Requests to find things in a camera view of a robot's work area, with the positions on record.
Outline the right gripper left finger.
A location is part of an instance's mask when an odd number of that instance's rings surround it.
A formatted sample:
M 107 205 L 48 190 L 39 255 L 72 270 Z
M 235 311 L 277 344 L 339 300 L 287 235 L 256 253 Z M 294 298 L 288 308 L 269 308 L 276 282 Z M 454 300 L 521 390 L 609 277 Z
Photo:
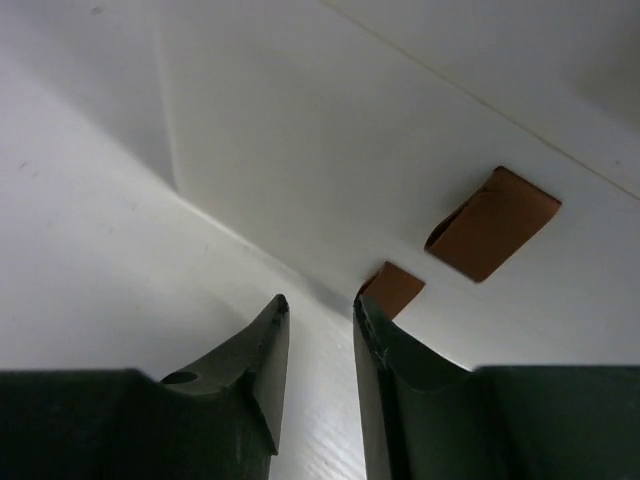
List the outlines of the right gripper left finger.
M 265 479 L 279 449 L 289 305 L 153 380 L 135 369 L 5 371 L 5 479 Z

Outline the white three-drawer organizer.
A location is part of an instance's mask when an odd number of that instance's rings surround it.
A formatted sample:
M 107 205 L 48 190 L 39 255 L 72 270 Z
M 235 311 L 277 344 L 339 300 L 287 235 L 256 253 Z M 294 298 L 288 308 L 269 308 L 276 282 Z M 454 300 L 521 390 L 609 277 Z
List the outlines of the white three-drawer organizer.
M 639 202 L 316 1 L 1 5 L 1 361 L 161 374 L 384 260 L 465 365 L 637 363 Z

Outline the white drawer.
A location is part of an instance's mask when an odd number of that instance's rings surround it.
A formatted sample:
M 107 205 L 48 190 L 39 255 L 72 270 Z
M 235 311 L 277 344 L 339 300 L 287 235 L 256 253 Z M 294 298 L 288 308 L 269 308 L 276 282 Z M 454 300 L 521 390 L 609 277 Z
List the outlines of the white drawer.
M 629 286 L 639 202 L 320 1 L 161 1 L 179 191 L 323 286 Z
M 413 381 L 482 367 L 639 367 L 639 295 L 552 280 L 499 282 L 478 295 L 385 262 L 354 316 L 381 361 Z

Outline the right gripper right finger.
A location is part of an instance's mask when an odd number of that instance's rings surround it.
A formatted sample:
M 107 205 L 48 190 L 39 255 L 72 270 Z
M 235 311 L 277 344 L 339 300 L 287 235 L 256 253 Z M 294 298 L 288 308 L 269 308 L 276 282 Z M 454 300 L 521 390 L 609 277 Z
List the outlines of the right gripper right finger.
M 371 479 L 635 479 L 635 366 L 464 369 L 354 303 L 354 351 Z

